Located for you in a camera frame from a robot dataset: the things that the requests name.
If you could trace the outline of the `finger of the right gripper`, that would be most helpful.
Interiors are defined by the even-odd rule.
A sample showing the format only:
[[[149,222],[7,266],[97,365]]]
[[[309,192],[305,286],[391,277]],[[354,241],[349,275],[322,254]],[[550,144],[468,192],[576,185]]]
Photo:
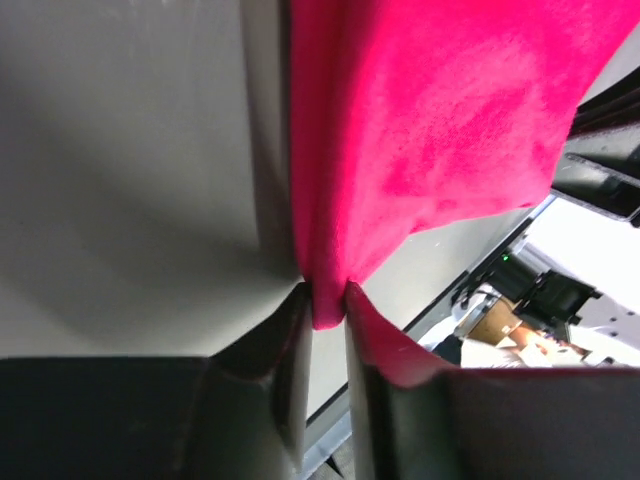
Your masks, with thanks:
[[[639,71],[581,105],[552,193],[610,219],[639,226]]]

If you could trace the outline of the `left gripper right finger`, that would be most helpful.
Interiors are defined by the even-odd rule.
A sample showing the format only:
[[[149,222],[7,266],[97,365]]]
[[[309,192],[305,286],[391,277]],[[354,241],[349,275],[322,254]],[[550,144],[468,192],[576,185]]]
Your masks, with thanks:
[[[634,368],[469,369],[345,290],[359,479],[635,479]]]

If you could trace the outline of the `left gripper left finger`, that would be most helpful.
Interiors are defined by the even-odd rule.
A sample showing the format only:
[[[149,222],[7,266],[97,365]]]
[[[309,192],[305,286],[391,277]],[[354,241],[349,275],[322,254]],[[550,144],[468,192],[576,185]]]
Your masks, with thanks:
[[[298,284],[214,356],[1,363],[5,479],[291,479],[301,466],[311,294]]]

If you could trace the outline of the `red t shirt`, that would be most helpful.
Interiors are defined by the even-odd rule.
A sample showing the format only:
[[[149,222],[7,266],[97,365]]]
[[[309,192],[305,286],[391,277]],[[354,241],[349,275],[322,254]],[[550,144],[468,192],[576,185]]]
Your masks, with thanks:
[[[635,1],[295,1],[291,196],[313,324],[411,234],[532,207]]]

